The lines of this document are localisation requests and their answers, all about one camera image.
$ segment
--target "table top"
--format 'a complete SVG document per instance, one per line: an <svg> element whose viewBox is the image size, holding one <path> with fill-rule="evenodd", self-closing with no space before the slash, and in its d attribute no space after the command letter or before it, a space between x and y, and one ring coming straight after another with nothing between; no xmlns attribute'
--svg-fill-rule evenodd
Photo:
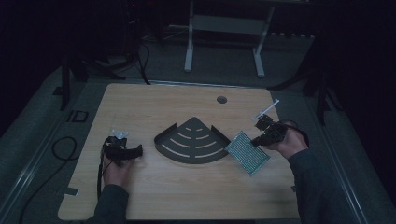
<svg viewBox="0 0 396 224"><path fill-rule="evenodd" d="M110 84L69 183L78 195L64 195L59 218L93 215L100 151L112 129L130 133L128 148L144 149L132 168L127 219L297 218L294 177L279 153L265 149L271 159L250 177L231 155L186 164L166 158L154 144L157 134L192 117L230 140L240 131L254 138L261 133L251 118L272 102L262 89ZM277 120L274 108L267 115Z"/></svg>

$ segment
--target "gray grid board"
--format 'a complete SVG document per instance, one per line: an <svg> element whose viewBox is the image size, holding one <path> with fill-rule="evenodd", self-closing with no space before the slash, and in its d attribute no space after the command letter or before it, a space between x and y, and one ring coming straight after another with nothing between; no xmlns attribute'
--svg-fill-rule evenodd
<svg viewBox="0 0 396 224"><path fill-rule="evenodd" d="M254 147L250 141L250 138L241 131L225 150L233 155L250 175L254 175L270 156L258 147Z"/></svg>

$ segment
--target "dark sleeve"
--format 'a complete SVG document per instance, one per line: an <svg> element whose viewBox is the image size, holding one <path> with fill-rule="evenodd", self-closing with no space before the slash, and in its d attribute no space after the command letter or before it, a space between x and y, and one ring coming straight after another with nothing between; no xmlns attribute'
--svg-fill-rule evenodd
<svg viewBox="0 0 396 224"><path fill-rule="evenodd" d="M357 223L338 181L324 169L312 149L289 158L302 223Z"/></svg>
<svg viewBox="0 0 396 224"><path fill-rule="evenodd" d="M120 186L106 185L96 205L93 217L85 223L126 223L129 194Z"/></svg>

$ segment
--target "cable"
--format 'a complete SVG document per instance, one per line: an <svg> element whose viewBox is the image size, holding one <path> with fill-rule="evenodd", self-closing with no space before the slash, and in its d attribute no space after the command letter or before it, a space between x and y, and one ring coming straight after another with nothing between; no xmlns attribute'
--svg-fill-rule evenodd
<svg viewBox="0 0 396 224"><path fill-rule="evenodd" d="M139 53L137 53L137 60L139 61L140 64L140 70L137 68L137 70L139 70L140 74L142 75L143 80L145 80L146 84L151 85L151 83L149 83L149 80L146 76L146 66L148 64L148 60L149 60L149 47L147 47L145 44L142 43L142 46L146 48L146 50L148 51L148 57L146 58L144 64L142 64L142 60L140 58Z"/></svg>
<svg viewBox="0 0 396 224"><path fill-rule="evenodd" d="M70 153L70 155L69 155L67 158L62 158L62 157L60 157L60 156L55 152L55 146L56 146L60 141L62 141L62 140L64 140L64 139L70 139L70 140L73 141L73 144L74 144L73 150L72 150L72 152ZM77 149L77 141L76 141L76 139L74 139L74 138L71 137L71 136L66 136L66 137L60 138L60 139L58 139L57 141L55 141L55 142L52 144L51 150L52 150L53 156L54 156L55 158L57 158L58 160L64 161L64 163L62 163L62 165L61 165L52 175L50 175L49 178L48 178L46 181L44 181L44 183L42 183L42 184L40 185L40 187L38 187L38 189L36 189L35 192L34 192L34 193L30 196L30 198L27 200L26 204L23 206L23 208L22 208L22 210L21 210L21 213L20 213L20 219L19 219L19 223L20 223L20 224L23 223L23 215L24 215L24 213L25 213L25 211L26 211L27 206L28 206L29 203L33 200L33 198L37 195L37 193L38 193L38 192L39 192L39 191L40 191L40 190L41 190L41 189L42 189L42 188L43 188L43 187L55 176L55 175L57 175L57 174L66 166L66 164L67 164L68 162L78 160L79 157L72 158L72 157L74 156L75 152L76 152L76 149Z"/></svg>
<svg viewBox="0 0 396 224"><path fill-rule="evenodd" d="M113 161L111 161L105 168L105 170L103 170L103 158L104 158L104 154L105 152L102 153L101 155L101 163L99 164L99 170L98 170L98 180L97 180L97 185L96 185L96 190L97 190L97 198L99 201L99 198L102 194L102 177L105 174L105 171L107 170L108 166L110 166L111 163L113 163Z"/></svg>

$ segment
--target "hand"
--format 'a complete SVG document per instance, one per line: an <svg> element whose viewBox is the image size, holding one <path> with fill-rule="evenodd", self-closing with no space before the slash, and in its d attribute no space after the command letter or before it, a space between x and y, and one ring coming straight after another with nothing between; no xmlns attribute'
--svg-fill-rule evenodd
<svg viewBox="0 0 396 224"><path fill-rule="evenodd" d="M297 152L308 149L308 146L306 145L303 136L299 132L288 128L283 141L268 146L268 149L278 151L284 158L288 160Z"/></svg>
<svg viewBox="0 0 396 224"><path fill-rule="evenodd" d="M116 163L112 162L108 157L104 157L103 179L105 185L118 185L128 191L128 182L133 160L122 161L122 166L119 167Z"/></svg>

